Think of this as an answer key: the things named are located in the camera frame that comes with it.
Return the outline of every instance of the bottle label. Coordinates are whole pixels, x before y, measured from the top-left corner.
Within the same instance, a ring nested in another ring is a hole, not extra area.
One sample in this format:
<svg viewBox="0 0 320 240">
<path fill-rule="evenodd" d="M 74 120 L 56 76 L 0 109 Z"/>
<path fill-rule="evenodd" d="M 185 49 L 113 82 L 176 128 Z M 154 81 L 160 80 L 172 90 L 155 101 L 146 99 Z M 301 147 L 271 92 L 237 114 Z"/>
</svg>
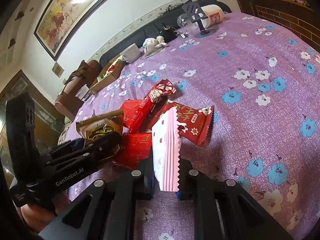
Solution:
<svg viewBox="0 0 320 240">
<path fill-rule="evenodd" d="M 210 18 L 210 26 L 220 22 L 220 14 L 215 13 L 209 16 Z"/>
</svg>

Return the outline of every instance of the small wall picture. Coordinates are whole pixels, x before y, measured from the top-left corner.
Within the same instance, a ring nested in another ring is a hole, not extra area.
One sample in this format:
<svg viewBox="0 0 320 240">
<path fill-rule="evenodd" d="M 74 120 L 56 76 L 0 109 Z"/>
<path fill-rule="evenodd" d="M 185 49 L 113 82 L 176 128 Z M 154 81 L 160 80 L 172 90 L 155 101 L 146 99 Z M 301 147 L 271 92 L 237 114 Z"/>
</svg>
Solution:
<svg viewBox="0 0 320 240">
<path fill-rule="evenodd" d="M 62 73 L 64 72 L 64 69 L 56 62 L 52 68 L 52 71 L 57 75 L 57 77 L 61 77 Z"/>
<path fill-rule="evenodd" d="M 103 1 L 51 0 L 34 35 L 56 61 L 77 28 Z"/>
</svg>

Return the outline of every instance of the pink and white wrapper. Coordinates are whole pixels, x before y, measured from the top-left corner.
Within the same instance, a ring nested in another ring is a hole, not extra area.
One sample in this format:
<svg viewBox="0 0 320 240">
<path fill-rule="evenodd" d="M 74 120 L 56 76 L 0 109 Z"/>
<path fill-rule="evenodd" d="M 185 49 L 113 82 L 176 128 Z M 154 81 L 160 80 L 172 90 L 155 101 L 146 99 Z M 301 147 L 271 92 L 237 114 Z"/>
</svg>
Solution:
<svg viewBox="0 0 320 240">
<path fill-rule="evenodd" d="M 180 147 L 177 108 L 172 107 L 152 127 L 153 169 L 162 191 L 179 190 Z"/>
</svg>

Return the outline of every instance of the picture frame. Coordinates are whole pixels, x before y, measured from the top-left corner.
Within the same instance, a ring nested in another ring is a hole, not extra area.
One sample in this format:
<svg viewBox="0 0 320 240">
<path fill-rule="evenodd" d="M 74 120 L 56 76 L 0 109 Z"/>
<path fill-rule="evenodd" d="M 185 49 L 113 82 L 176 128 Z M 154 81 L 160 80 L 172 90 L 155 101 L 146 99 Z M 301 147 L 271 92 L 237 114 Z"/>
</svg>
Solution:
<svg viewBox="0 0 320 240">
<path fill-rule="evenodd" d="M 34 35 L 57 61 L 76 30 L 105 0 L 50 0 Z"/>
</svg>

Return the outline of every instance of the screw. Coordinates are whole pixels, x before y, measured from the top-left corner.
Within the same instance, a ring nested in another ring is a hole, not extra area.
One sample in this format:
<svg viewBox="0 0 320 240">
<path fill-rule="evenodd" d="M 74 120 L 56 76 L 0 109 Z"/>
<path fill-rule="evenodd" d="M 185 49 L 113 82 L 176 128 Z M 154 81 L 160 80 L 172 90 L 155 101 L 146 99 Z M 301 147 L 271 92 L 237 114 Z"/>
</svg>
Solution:
<svg viewBox="0 0 320 240">
<path fill-rule="evenodd" d="M 138 176 L 141 175 L 141 171 L 135 170 L 135 171 L 131 172 L 131 175 L 134 176 L 134 177 L 138 177 Z"/>
<path fill-rule="evenodd" d="M 233 179 L 227 179 L 226 184 L 230 187 L 233 187 L 234 185 L 236 185 L 236 182 Z"/>
<path fill-rule="evenodd" d="M 103 180 L 101 179 L 97 179 L 95 182 L 94 182 L 94 185 L 96 187 L 101 187 L 103 185 Z"/>
<path fill-rule="evenodd" d="M 199 171 L 197 171 L 197 170 L 190 170 L 190 171 L 189 171 L 189 174 L 190 174 L 191 176 L 197 176 L 197 175 L 199 174 Z"/>
</svg>

